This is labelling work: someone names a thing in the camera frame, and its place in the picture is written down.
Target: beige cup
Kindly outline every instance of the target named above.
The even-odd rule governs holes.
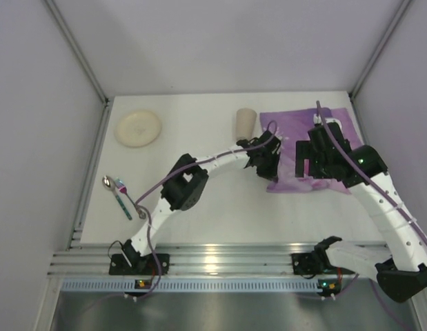
[[[255,129],[256,112],[250,108],[241,108],[236,113],[236,141],[251,140]]]

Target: plate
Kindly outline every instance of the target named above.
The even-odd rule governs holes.
[[[149,110],[124,115],[115,128],[115,138],[127,147],[142,147],[154,141],[161,132],[161,120]]]

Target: white table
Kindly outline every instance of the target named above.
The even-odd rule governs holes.
[[[315,107],[345,107],[348,95],[335,92],[276,92],[242,94],[185,94],[116,97],[92,187],[81,236],[82,243],[125,241],[143,224],[125,201],[127,220],[113,195],[104,189],[105,174],[121,178],[129,193],[139,197],[167,175],[177,159],[189,152],[202,157],[234,143],[234,120],[239,108],[257,112]],[[127,148],[115,140],[118,120],[133,110],[149,109],[163,122],[159,138],[143,148]],[[255,135],[261,133],[259,120]],[[366,211],[354,197],[324,190],[301,194],[266,192],[268,182],[254,168],[229,172],[208,182],[199,203],[172,219],[160,243],[295,243],[321,241],[337,235],[349,241],[381,241]],[[144,205],[153,210],[159,189]]]

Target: purple cloth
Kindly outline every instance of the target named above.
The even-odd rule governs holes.
[[[268,185],[268,192],[310,192],[330,188],[331,190],[349,194],[343,183],[335,179],[314,179],[307,176],[304,178],[295,177],[296,141],[310,140],[308,131],[315,126],[313,116],[316,112],[316,108],[311,108],[292,112],[262,112],[260,114],[263,130],[266,130],[270,121],[277,122],[276,136],[282,141],[281,156],[277,169],[278,181],[276,183],[271,182]],[[363,145],[345,108],[333,110],[322,108],[322,112],[327,119],[339,120],[342,133],[349,140],[352,149]]]

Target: perforated metal strip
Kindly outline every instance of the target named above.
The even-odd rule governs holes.
[[[65,279],[64,292],[147,292],[134,279]],[[320,292],[314,279],[162,279],[156,292]]]

